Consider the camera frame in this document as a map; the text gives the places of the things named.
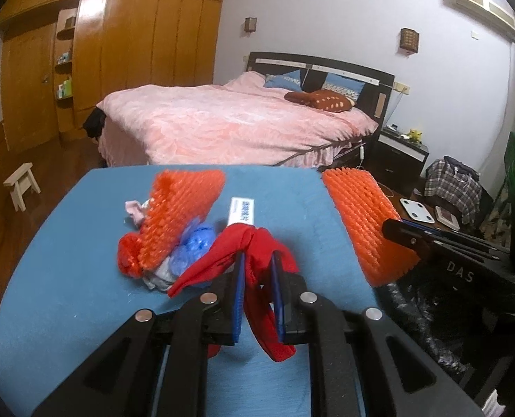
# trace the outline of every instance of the black nightstand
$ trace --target black nightstand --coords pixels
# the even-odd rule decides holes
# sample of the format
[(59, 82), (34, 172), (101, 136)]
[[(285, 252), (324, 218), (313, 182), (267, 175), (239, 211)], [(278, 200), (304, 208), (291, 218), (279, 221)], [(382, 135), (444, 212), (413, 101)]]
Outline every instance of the black nightstand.
[(406, 141), (399, 138), (399, 133), (384, 128), (366, 154), (364, 168), (376, 181), (409, 197), (428, 156), (427, 146)]

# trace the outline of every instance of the plaid bag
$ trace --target plaid bag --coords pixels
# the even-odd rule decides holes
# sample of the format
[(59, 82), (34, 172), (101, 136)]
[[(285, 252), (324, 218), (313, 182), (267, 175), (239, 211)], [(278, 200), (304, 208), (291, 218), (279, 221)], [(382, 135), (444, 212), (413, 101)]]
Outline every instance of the plaid bag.
[(469, 174), (460, 174), (445, 160), (434, 161), (425, 171), (424, 195), (439, 196), (453, 204), (462, 213), (462, 223), (474, 222), (482, 198), (482, 186)]

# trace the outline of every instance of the wall-mounted air conditioner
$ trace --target wall-mounted air conditioner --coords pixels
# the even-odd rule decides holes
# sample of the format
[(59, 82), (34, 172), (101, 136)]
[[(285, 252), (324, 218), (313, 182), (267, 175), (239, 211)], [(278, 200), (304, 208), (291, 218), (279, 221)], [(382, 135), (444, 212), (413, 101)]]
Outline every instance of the wall-mounted air conditioner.
[(491, 0), (454, 0), (454, 2), (470, 9), (470, 11), (475, 12), (494, 26), (505, 30), (507, 33), (515, 34), (514, 15), (507, 13)]

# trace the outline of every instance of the white tag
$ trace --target white tag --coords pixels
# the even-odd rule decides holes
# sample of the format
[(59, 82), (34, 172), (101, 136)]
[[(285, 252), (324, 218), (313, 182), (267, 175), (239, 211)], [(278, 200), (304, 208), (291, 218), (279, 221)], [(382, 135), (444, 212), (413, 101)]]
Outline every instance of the white tag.
[(254, 200), (247, 197), (233, 197), (230, 201), (228, 226), (236, 222), (254, 225)]

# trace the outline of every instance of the das logo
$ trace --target das logo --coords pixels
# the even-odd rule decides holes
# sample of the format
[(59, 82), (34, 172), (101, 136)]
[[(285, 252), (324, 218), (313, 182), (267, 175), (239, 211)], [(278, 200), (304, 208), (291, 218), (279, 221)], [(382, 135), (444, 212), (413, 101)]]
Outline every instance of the das logo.
[(448, 272), (451, 272), (455, 276), (459, 276), (462, 279), (464, 279), (467, 283), (470, 283), (474, 280), (474, 272), (473, 271), (466, 271), (466, 276), (464, 276), (464, 269), (461, 267), (456, 272), (454, 271), (456, 269), (456, 265), (453, 261), (450, 261), (449, 264), (446, 267), (446, 270)]

